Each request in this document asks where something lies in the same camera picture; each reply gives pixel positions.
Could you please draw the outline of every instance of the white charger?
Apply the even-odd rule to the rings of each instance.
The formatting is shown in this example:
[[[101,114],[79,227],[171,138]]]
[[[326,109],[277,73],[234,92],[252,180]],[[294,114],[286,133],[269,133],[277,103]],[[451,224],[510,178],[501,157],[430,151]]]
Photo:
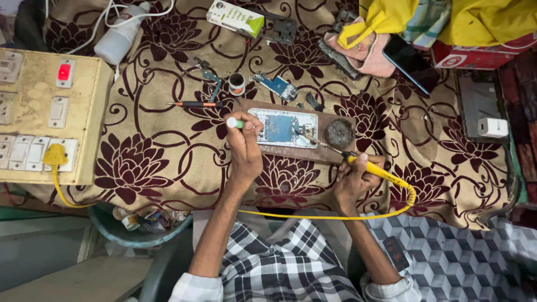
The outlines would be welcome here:
[[[490,138],[502,138],[509,135],[507,120],[482,118],[477,121],[477,133]]]

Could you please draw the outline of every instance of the trash bin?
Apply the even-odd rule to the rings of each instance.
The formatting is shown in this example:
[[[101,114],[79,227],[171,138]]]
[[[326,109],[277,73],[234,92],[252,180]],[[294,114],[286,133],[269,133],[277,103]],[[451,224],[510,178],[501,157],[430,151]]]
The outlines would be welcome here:
[[[108,213],[99,206],[88,208],[88,215],[97,230],[111,241],[117,242],[124,247],[149,248],[158,246],[172,239],[179,232],[192,223],[192,215],[189,215],[179,226],[164,233],[149,233],[139,229],[127,231],[123,224],[112,213]]]

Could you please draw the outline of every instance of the man's hand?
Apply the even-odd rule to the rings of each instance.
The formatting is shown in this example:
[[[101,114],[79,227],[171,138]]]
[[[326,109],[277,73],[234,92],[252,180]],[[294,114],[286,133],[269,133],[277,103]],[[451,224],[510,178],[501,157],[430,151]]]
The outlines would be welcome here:
[[[368,156],[367,153],[358,155],[358,158],[352,164],[343,160],[341,166],[339,166],[336,184],[334,184],[332,193],[334,195],[334,210],[340,216],[358,216],[356,200],[364,192],[380,184],[379,176],[366,172],[368,160],[381,168],[384,167],[385,159],[383,156]]]
[[[228,143],[231,148],[231,176],[228,182],[247,189],[263,171],[261,150],[257,145],[257,135],[263,129],[263,123],[242,111],[226,114],[224,121],[230,117],[243,120],[244,126],[242,131],[228,127]]]

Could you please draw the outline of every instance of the phone screen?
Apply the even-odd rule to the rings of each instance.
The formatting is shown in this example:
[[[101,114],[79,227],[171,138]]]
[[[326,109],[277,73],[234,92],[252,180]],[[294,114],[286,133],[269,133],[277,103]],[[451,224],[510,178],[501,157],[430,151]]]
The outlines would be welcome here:
[[[398,35],[391,35],[383,53],[427,94],[431,93],[440,79],[440,74],[417,53],[412,45]]]

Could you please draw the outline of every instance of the smartphone with black screen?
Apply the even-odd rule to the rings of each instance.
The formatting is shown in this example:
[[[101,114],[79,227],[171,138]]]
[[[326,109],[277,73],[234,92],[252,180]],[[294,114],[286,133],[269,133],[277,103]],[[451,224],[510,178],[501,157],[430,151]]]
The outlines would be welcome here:
[[[431,93],[440,79],[440,74],[414,47],[396,34],[391,35],[382,54],[427,94]]]

